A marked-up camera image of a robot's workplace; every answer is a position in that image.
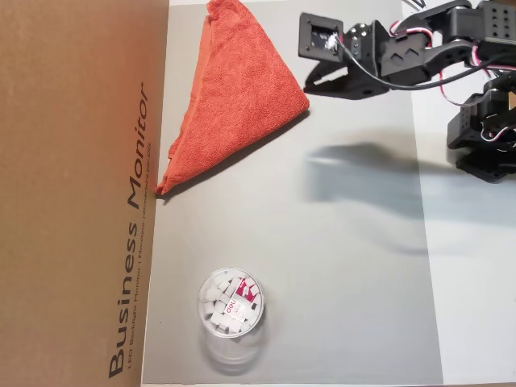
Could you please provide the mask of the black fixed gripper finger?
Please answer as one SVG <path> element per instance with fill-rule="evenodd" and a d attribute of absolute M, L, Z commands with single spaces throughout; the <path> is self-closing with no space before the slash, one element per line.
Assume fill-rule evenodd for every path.
<path fill-rule="evenodd" d="M 330 98 L 362 100 L 385 94 L 387 88 L 369 79 L 344 76 L 318 85 L 306 85 L 304 92 Z"/>

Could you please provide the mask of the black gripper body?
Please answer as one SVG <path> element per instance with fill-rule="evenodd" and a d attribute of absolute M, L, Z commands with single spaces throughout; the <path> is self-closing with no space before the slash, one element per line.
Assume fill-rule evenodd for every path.
<path fill-rule="evenodd" d="M 427 23 L 397 21 L 384 27 L 379 21 L 356 24 L 342 38 L 350 62 L 382 81 L 415 85 L 429 79 L 424 56 L 431 48 Z"/>

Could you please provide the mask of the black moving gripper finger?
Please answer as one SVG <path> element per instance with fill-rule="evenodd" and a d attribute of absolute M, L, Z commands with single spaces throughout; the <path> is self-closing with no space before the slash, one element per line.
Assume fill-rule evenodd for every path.
<path fill-rule="evenodd" d="M 347 74 L 347 67 L 332 69 L 331 71 L 324 70 L 322 72 L 319 72 L 317 69 L 314 69 L 306 79 L 306 85 L 321 85 L 323 83 L 335 81 L 341 77 L 345 77 L 347 76 Z"/>

